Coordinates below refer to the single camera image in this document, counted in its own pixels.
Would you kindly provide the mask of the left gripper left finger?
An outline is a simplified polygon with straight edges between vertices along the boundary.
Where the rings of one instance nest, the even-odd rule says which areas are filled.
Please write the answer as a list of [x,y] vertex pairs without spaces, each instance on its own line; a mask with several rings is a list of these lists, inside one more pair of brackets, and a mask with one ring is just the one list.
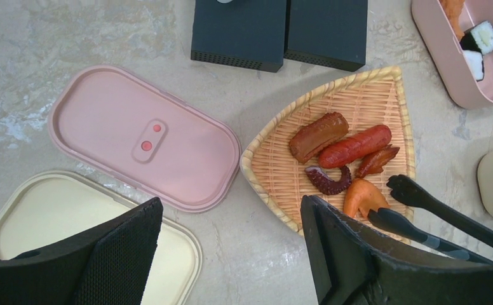
[[153,198],[50,245],[0,259],[0,304],[140,304],[158,246]]

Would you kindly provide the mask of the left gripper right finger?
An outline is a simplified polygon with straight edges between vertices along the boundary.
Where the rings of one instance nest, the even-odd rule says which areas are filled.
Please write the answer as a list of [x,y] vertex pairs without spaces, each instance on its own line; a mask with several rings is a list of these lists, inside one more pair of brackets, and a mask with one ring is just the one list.
[[314,195],[301,217],[320,304],[493,304],[493,264],[404,244]]

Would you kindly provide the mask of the black metal tongs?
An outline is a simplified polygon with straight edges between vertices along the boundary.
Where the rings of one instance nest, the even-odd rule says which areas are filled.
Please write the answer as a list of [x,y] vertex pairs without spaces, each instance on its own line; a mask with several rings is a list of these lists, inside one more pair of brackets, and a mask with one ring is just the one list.
[[[407,207],[426,210],[447,224],[493,248],[493,230],[451,208],[406,175],[393,175],[386,185],[390,195]],[[479,264],[493,261],[451,241],[427,233],[390,208],[367,208],[368,220],[377,228],[418,242],[453,259]]]

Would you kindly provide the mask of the woven bamboo basket tray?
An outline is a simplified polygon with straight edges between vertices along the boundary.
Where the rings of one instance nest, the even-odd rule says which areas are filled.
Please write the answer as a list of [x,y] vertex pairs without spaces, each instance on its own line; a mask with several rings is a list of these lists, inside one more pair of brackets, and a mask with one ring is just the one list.
[[324,114],[339,112],[347,120],[349,133],[375,125],[391,129],[391,142],[399,153],[382,173],[368,176],[391,208],[412,220],[414,212],[390,195],[387,181],[392,175],[415,177],[412,125],[397,66],[352,74],[321,85],[279,112],[247,145],[240,159],[241,171],[264,204],[287,227],[302,234],[301,199],[318,194],[305,174],[305,166],[290,153],[288,143],[300,128]]

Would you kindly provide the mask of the black rice roll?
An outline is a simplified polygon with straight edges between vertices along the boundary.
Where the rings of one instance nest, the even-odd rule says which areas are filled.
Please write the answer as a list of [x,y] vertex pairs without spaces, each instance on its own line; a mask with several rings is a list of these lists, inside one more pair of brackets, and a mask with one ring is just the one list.
[[485,20],[464,32],[460,40],[463,50],[476,51],[482,55],[493,52],[493,25]]

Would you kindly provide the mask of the fried chicken piece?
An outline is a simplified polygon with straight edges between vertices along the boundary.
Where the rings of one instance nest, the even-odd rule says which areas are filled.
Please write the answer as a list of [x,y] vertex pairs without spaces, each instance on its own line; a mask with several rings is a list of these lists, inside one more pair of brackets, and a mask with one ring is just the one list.
[[439,0],[438,2],[443,9],[457,40],[460,42],[464,37],[464,31],[459,25],[459,17],[462,13],[465,0]]

